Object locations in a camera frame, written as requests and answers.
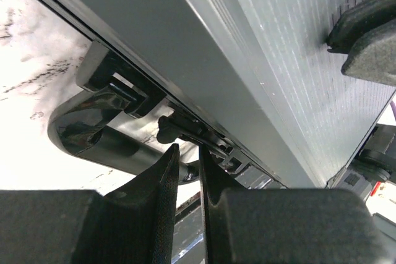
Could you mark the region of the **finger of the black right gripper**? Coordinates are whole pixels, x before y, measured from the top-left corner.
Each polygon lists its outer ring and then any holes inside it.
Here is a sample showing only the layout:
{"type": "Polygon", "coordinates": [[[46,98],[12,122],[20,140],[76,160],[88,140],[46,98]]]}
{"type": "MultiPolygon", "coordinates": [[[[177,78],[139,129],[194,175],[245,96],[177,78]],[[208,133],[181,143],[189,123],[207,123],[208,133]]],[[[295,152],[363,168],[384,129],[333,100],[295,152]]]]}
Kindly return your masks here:
{"type": "Polygon", "coordinates": [[[387,22],[357,39],[341,72],[355,79],[394,87],[395,23],[387,22]]]}
{"type": "Polygon", "coordinates": [[[364,0],[345,11],[326,43],[328,52],[348,54],[354,43],[365,33],[395,18],[395,0],[364,0]]]}

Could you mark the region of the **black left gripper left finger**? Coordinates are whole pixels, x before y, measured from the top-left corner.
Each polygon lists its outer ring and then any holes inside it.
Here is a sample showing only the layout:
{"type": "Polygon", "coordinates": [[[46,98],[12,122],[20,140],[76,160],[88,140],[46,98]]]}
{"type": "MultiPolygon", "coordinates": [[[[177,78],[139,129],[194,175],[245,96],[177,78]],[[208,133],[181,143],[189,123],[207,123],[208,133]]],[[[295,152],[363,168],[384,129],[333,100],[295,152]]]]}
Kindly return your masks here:
{"type": "Polygon", "coordinates": [[[2,263],[170,263],[179,147],[118,189],[3,190],[2,263]]]}

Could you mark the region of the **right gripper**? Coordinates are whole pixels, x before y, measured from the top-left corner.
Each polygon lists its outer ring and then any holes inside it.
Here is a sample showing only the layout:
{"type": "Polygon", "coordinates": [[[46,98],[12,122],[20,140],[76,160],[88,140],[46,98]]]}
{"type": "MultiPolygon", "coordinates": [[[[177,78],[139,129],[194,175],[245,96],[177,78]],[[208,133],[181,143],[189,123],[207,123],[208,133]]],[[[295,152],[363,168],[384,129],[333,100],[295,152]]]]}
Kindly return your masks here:
{"type": "Polygon", "coordinates": [[[366,201],[386,182],[395,184],[395,126],[378,124],[348,167],[343,188],[366,201]]]}

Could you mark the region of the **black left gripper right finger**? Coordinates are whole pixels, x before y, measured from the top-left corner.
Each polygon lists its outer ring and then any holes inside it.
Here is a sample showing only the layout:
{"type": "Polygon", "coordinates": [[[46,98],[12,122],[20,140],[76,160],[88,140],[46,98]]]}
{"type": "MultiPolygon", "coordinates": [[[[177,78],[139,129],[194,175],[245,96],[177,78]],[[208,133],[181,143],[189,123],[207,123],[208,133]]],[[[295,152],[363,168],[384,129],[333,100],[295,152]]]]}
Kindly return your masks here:
{"type": "Polygon", "coordinates": [[[247,189],[199,149],[207,263],[394,263],[344,189],[247,189]]]}

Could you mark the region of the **black poker set case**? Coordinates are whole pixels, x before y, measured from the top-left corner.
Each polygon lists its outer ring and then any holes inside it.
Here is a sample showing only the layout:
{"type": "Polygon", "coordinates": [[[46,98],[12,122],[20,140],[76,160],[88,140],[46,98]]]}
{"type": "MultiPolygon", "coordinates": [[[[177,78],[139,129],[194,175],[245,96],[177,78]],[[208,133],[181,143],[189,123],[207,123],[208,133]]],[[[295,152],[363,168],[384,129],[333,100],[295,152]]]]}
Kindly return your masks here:
{"type": "Polygon", "coordinates": [[[337,181],[394,95],[326,38],[363,0],[41,0],[287,187],[337,181]]]}

